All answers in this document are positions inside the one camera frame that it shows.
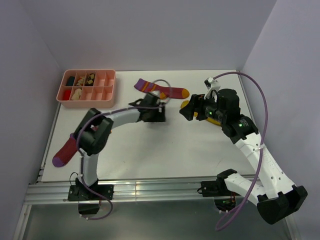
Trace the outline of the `maroon sock purple toe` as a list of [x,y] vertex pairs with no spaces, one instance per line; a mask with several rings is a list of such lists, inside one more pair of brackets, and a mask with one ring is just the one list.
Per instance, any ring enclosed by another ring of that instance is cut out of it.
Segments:
[[73,158],[77,151],[76,139],[71,133],[69,139],[63,145],[63,147],[52,158],[52,164],[56,168],[65,166]]

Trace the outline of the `brown yellow argyle sock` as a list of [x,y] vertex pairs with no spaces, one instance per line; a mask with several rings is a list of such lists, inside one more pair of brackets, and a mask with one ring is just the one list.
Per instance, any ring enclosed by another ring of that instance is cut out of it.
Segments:
[[95,82],[96,75],[94,73],[89,74],[85,79],[85,86],[93,86]]

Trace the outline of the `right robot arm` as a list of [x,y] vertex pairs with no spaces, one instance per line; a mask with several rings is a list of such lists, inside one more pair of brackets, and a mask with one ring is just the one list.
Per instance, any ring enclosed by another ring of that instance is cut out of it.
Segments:
[[222,195],[234,192],[247,196],[270,225],[298,211],[308,196],[305,187],[297,186],[283,172],[262,142],[262,135],[252,119],[241,114],[237,92],[226,88],[215,94],[193,94],[180,114],[188,121],[213,119],[219,122],[223,133],[243,153],[261,181],[258,185],[236,170],[228,169],[217,175],[217,191]]

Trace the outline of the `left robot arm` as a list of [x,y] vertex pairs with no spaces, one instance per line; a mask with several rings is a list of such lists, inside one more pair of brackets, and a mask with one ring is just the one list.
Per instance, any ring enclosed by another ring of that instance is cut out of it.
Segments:
[[153,93],[131,102],[127,107],[108,112],[91,108],[74,132],[76,148],[80,154],[80,173],[77,181],[81,184],[79,194],[91,200],[98,193],[98,158],[105,148],[112,130],[131,123],[162,123],[166,121],[165,102]]

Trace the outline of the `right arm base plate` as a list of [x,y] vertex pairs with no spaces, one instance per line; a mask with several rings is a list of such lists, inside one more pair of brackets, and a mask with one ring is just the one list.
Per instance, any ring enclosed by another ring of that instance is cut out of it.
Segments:
[[222,197],[225,193],[220,189],[216,180],[202,181],[197,193],[206,197]]

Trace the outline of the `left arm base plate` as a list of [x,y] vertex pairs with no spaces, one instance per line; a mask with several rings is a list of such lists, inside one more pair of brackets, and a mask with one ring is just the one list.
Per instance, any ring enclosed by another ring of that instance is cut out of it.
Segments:
[[[112,184],[98,184],[93,188],[93,191],[106,197],[108,200],[113,199],[114,185]],[[78,201],[98,201],[103,198],[87,190],[83,185],[71,185],[67,200],[69,202]]]

